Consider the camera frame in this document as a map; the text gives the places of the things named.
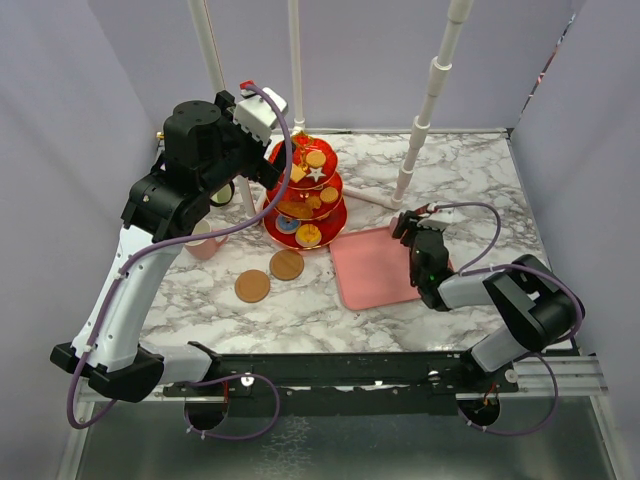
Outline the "rectangular yellow biscuit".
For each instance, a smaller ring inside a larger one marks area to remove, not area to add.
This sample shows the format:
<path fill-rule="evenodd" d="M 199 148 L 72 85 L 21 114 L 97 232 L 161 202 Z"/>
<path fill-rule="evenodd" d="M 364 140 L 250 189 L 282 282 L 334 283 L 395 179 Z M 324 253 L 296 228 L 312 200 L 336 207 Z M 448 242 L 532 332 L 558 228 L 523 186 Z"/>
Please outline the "rectangular yellow biscuit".
<path fill-rule="evenodd" d="M 300 166 L 298 165 L 292 166 L 292 170 L 290 174 L 290 179 L 292 182 L 297 183 L 300 180 L 304 179 L 306 175 L 307 175 L 306 171 L 302 169 Z"/>

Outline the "swirl butter cookie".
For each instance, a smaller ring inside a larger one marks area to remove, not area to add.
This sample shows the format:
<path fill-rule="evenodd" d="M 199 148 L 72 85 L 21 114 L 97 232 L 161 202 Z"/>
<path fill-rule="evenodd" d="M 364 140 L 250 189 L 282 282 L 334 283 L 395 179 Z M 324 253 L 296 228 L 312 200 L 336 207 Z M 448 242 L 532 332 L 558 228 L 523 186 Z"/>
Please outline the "swirl butter cookie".
<path fill-rule="evenodd" d="M 318 196 L 309 196 L 305 199 L 305 203 L 312 209 L 319 209 L 322 207 L 323 202 Z"/>

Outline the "red three-tier stand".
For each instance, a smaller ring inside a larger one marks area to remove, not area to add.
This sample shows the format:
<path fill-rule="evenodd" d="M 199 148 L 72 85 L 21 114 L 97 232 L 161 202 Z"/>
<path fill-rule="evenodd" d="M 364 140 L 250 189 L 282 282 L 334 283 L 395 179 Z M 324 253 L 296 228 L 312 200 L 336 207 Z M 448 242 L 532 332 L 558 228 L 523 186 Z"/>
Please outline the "red three-tier stand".
<path fill-rule="evenodd" d="M 294 134 L 292 144 L 290 181 L 263 225 L 275 242 L 288 248 L 321 248 L 347 223 L 338 156 L 329 143 L 305 132 Z"/>

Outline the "brown croissant bread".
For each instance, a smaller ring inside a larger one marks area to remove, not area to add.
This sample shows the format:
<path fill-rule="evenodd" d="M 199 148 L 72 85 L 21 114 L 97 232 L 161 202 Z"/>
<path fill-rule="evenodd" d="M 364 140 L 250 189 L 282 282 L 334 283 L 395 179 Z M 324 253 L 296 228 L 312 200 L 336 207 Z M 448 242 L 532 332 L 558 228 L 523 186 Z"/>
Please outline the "brown croissant bread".
<path fill-rule="evenodd" d="M 289 218 L 310 220 L 313 217 L 313 208 L 306 202 L 280 201 L 276 209 Z"/>

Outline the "yellow donut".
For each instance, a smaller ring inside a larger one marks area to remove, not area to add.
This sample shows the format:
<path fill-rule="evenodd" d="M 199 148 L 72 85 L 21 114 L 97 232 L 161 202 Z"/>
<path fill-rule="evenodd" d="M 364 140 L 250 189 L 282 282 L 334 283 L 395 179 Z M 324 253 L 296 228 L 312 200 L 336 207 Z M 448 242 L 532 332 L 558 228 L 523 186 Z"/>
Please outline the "yellow donut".
<path fill-rule="evenodd" d="M 302 224 L 295 233 L 296 243 L 302 248 L 313 248 L 320 244 L 322 232 L 313 224 Z"/>

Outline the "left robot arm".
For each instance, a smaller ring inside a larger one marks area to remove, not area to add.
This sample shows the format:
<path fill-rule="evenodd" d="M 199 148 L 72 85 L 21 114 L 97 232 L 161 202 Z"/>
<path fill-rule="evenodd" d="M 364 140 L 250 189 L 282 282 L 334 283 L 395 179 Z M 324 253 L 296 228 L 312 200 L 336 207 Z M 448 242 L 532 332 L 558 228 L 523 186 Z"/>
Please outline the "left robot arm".
<path fill-rule="evenodd" d="M 287 102 L 247 82 L 242 100 L 227 91 L 213 102 L 178 104 L 163 125 L 164 150 L 130 189 L 108 278 L 76 337 L 55 346 L 51 362 L 111 400 L 137 403 L 163 384 L 188 383 L 206 395 L 220 385 L 215 355 L 190 342 L 146 347 L 141 329 L 168 268 L 210 211 L 210 198 L 238 176 L 274 188 L 292 164 L 292 148 L 265 157 Z"/>

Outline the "green mug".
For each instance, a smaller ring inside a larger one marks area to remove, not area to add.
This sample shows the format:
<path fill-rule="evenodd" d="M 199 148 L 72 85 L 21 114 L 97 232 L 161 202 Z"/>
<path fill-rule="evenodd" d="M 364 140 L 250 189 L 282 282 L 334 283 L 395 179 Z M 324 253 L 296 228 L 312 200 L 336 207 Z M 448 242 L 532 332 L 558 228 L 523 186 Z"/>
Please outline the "green mug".
<path fill-rule="evenodd" d="M 235 194 L 235 184 L 230 182 L 210 197 L 210 204 L 220 208 L 228 205 Z"/>

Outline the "pink mug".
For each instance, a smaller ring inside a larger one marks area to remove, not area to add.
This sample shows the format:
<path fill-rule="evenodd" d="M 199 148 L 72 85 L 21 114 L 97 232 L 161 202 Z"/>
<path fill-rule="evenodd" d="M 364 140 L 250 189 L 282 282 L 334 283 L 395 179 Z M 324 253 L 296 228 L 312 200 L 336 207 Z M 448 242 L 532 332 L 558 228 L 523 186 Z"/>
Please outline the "pink mug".
<path fill-rule="evenodd" d="M 206 220 L 200 220 L 194 227 L 192 235 L 201 235 L 211 233 L 213 231 L 211 224 Z M 190 241 L 184 244 L 186 251 L 198 260 L 209 260 L 229 239 L 229 236 L 220 238 L 207 238 L 202 240 Z"/>

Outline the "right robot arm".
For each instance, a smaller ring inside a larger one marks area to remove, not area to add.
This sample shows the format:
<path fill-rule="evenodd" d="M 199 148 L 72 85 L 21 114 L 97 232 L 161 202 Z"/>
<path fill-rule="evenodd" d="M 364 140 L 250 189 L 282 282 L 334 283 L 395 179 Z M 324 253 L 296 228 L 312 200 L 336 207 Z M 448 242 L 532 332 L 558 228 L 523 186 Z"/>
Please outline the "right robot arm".
<path fill-rule="evenodd" d="M 411 286 L 432 310 L 488 305 L 503 321 L 460 355 L 457 370 L 467 389 L 481 391 L 506 365 L 575 335 L 585 308 L 537 257 L 525 254 L 504 265 L 456 272 L 449 265 L 444 224 L 434 215 L 408 210 L 391 221 L 391 236 L 409 249 Z"/>

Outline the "star gingerbread cookie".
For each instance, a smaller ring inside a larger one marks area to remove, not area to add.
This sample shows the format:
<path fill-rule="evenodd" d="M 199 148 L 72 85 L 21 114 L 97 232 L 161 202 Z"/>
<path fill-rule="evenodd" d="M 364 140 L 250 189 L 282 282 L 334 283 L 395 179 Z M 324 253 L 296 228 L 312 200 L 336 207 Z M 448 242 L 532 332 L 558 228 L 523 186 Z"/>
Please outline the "star gingerbread cookie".
<path fill-rule="evenodd" d="M 321 178 L 324 178 L 326 174 L 321 167 L 311 167 L 306 177 L 312 179 L 314 182 L 318 182 Z"/>

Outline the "round biscuit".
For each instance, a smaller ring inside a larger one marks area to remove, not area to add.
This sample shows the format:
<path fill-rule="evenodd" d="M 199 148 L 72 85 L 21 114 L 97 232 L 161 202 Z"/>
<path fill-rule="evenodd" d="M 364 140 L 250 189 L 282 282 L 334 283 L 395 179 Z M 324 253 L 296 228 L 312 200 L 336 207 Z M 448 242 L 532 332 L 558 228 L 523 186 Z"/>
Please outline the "round biscuit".
<path fill-rule="evenodd" d="M 339 199 L 339 191 L 335 187 L 327 187 L 320 192 L 323 203 L 331 204 Z"/>
<path fill-rule="evenodd" d="M 305 162 L 310 168 L 321 168 L 326 163 L 326 155 L 322 151 L 312 150 L 306 155 Z"/>

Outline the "blue frosted donut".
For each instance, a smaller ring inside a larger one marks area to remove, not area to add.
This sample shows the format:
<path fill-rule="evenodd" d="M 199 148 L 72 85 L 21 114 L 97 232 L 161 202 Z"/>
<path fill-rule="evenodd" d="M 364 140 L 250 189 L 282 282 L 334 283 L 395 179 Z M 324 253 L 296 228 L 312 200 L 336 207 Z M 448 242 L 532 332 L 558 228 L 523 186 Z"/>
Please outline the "blue frosted donut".
<path fill-rule="evenodd" d="M 285 215 L 278 215 L 275 221 L 276 229 L 283 234 L 291 235 L 295 234 L 301 226 L 301 221 L 296 218 L 289 218 Z"/>

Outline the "pink serving tray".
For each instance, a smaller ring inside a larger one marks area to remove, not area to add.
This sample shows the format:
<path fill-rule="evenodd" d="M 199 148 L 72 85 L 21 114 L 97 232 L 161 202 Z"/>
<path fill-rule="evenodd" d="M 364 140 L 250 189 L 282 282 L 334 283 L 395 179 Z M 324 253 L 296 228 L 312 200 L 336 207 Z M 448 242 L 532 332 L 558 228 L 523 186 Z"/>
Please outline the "pink serving tray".
<path fill-rule="evenodd" d="M 329 247 L 343 305 L 361 311 L 419 299 L 409 250 L 388 227 L 339 235 Z"/>

